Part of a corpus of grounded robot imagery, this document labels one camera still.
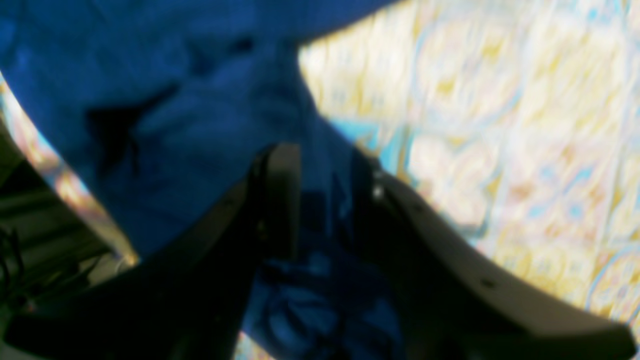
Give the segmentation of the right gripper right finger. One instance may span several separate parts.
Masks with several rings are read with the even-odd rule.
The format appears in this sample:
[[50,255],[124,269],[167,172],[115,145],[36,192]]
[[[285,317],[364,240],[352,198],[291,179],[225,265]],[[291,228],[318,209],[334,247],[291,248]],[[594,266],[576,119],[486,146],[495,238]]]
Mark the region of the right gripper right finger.
[[630,360],[630,328],[550,296],[468,244],[409,186],[360,152],[357,249],[391,288],[409,360]]

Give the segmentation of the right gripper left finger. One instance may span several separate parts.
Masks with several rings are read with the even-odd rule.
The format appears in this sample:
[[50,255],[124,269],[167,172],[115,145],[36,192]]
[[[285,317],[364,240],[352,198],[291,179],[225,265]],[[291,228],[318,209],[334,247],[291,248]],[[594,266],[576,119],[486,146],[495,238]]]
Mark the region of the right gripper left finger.
[[297,255],[301,154],[280,143],[197,223],[136,267],[12,317],[5,342],[47,360],[230,360],[256,271]]

